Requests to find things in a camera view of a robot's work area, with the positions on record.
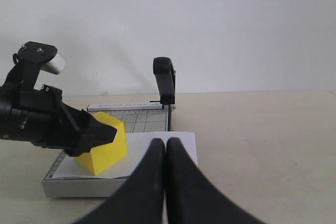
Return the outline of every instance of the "white paper sheet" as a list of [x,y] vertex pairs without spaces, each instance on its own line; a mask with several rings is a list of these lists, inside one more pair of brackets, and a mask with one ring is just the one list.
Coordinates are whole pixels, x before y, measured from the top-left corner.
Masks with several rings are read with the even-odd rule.
[[66,156],[55,171],[53,178],[82,177],[82,178],[119,178],[130,176],[137,167],[153,138],[161,138],[166,144],[171,137],[178,137],[188,152],[190,158],[198,166],[195,133],[193,132],[146,132],[127,133],[126,142],[128,154],[99,175],[92,175],[88,170]]

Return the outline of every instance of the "yellow block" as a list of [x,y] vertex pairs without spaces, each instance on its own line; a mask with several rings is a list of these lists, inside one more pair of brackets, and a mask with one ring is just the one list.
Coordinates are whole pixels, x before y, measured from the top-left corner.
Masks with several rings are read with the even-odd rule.
[[99,122],[111,125],[117,129],[117,134],[112,143],[94,147],[89,153],[83,153],[75,157],[75,160],[79,164],[92,174],[98,175],[127,155],[127,144],[124,122],[104,112],[97,112],[93,116]]

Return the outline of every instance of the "table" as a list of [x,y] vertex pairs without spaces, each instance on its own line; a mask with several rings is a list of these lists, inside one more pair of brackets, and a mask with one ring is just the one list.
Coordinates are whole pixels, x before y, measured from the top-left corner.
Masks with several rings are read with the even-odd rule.
[[[336,93],[177,94],[173,129],[196,133],[200,170],[269,224],[336,223]],[[64,97],[89,103],[157,95]],[[0,141],[0,223],[71,223],[103,199],[49,199],[41,180],[58,150]]]

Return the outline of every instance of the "white wall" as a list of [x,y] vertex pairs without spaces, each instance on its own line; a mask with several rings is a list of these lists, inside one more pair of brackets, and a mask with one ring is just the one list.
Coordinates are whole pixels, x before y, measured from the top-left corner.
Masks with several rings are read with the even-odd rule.
[[34,40],[67,65],[66,95],[156,93],[171,57],[177,92],[336,89],[336,0],[0,0],[0,80]]

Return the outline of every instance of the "grid board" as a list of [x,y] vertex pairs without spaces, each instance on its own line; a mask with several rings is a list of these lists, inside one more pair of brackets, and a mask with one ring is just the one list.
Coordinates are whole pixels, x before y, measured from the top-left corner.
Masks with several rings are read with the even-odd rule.
[[[97,111],[90,111],[90,114],[95,114]],[[155,109],[155,110],[117,110],[117,111],[104,111],[125,124],[126,133],[135,132],[152,132],[152,131],[167,131],[168,127],[168,109]],[[70,179],[86,179],[78,177],[66,177],[66,178],[53,178],[55,171],[60,163],[66,157],[64,151],[62,151],[44,180],[70,180]]]

